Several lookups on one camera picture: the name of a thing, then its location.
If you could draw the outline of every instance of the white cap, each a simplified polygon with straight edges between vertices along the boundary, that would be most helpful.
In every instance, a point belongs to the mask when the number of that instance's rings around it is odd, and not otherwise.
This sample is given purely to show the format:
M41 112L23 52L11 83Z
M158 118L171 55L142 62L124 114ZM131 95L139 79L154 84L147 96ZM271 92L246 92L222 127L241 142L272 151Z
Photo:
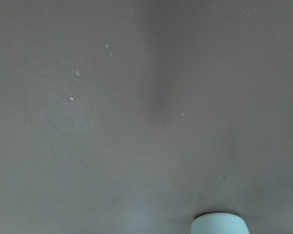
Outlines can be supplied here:
M239 216L229 213L204 214L194 220L191 234L250 234Z

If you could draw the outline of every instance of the gray surface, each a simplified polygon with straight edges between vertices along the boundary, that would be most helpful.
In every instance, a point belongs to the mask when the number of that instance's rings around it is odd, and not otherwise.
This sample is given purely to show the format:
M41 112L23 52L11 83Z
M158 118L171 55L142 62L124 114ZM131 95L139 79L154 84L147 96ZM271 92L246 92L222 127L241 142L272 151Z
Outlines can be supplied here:
M293 1L0 1L0 234L207 211L293 234Z

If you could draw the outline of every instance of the white cylindrical object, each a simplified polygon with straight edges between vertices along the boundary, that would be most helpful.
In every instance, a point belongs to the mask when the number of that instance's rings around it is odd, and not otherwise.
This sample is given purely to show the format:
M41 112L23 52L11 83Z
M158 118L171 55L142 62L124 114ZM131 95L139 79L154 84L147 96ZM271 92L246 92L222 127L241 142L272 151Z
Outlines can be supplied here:
M250 234L239 216L229 213L204 214L194 220L191 234Z

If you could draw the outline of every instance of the white object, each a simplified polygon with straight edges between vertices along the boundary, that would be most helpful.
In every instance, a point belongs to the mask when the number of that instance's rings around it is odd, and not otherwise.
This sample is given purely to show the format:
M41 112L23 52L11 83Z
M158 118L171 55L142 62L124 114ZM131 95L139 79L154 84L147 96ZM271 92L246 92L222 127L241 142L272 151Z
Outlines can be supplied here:
M204 214L194 220L191 234L250 234L239 216L229 213Z

